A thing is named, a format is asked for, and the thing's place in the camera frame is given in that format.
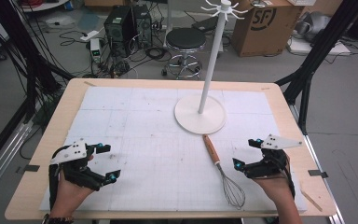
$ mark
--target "white paper sheet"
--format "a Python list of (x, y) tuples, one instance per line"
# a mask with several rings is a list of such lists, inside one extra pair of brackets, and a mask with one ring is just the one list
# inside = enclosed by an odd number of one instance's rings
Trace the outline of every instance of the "white paper sheet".
[[(98, 174), (121, 170), (115, 184), (94, 192), (79, 210), (237, 211), (227, 203), (221, 175), (200, 135), (176, 122), (173, 110), (182, 97), (199, 90), (90, 87), (65, 141), (84, 138), (90, 145), (111, 145), (94, 155), (89, 168)], [(234, 170), (232, 158), (260, 161), (261, 151), (248, 139), (279, 135), (263, 92), (209, 91), (227, 110), (227, 123), (210, 134), (226, 175), (245, 190), (244, 211), (276, 212), (264, 191)], [(296, 186), (296, 205), (307, 206)], [(48, 210), (48, 190), (41, 210)]]

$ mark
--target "stool base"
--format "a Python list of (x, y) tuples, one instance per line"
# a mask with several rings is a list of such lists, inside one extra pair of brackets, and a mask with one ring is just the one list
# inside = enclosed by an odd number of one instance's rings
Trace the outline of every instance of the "stool base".
[(202, 63), (194, 56), (184, 54), (173, 56), (165, 65), (164, 72), (176, 75), (176, 79), (197, 77), (200, 80)]

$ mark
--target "black stool seat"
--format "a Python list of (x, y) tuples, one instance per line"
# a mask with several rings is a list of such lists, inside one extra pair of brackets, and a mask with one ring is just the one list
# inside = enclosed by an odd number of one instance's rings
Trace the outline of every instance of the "black stool seat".
[(166, 41), (169, 45), (178, 49), (198, 49), (205, 44), (205, 34), (194, 28), (178, 28), (171, 30)]

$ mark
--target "power strip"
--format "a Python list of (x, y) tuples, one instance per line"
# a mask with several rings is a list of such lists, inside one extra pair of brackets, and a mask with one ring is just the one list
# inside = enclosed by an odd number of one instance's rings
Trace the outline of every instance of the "power strip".
[(82, 36), (82, 37), (80, 37), (80, 39), (83, 40), (83, 41), (88, 41), (88, 40), (91, 39), (93, 36), (97, 35), (98, 33), (100, 33), (100, 32), (98, 32), (98, 31), (91, 31), (91, 32), (89, 32), (89, 33), (87, 34), (87, 36)]

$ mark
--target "wooden whisk handle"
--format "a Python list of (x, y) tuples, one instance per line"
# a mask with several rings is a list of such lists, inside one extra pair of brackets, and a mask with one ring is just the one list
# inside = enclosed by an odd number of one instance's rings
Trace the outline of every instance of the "wooden whisk handle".
[(203, 134), (202, 138), (204, 140), (206, 149), (208, 150), (209, 155), (211, 156), (211, 159), (212, 159), (213, 163), (215, 165), (217, 165), (218, 163), (220, 163), (220, 159), (219, 159), (219, 156), (216, 153), (216, 150), (214, 149), (214, 146), (213, 146), (213, 144), (211, 142), (211, 139), (209, 139), (207, 134)]

